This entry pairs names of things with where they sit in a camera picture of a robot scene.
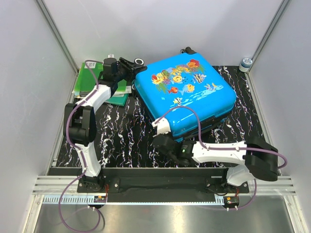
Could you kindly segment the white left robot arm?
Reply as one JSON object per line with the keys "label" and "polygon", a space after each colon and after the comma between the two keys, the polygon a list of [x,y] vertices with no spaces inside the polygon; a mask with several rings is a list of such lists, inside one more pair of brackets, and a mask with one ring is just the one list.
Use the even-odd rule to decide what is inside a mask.
{"label": "white left robot arm", "polygon": [[99,107],[111,98],[122,80],[131,82],[139,72],[147,67],[141,58],[130,62],[124,58],[108,57],[102,61],[103,71],[95,75],[90,63],[95,60],[85,60],[85,66],[93,75],[95,85],[92,91],[76,103],[67,103],[64,111],[63,134],[67,142],[76,149],[82,164],[82,175],[91,177],[88,187],[94,192],[104,189],[105,180],[99,177],[101,165],[97,160],[94,140],[97,133],[95,113]]}

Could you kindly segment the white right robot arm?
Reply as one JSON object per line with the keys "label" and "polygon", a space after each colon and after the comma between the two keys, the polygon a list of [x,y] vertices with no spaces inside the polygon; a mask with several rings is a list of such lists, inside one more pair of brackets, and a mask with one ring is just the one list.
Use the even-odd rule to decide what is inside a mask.
{"label": "white right robot arm", "polygon": [[222,190],[228,193],[249,180],[274,182],[278,178],[278,150],[260,138],[213,144],[193,140],[177,142],[167,134],[159,134],[152,145],[183,166],[208,162],[235,164],[220,181]]}

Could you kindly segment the blue suitcase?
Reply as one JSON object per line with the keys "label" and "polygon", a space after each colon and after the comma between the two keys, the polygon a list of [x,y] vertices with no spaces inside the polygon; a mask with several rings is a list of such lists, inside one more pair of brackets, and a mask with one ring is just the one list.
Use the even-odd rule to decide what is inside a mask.
{"label": "blue suitcase", "polygon": [[199,53],[186,47],[179,55],[147,65],[134,88],[150,118],[167,119],[180,142],[210,131],[231,114],[236,93]]}

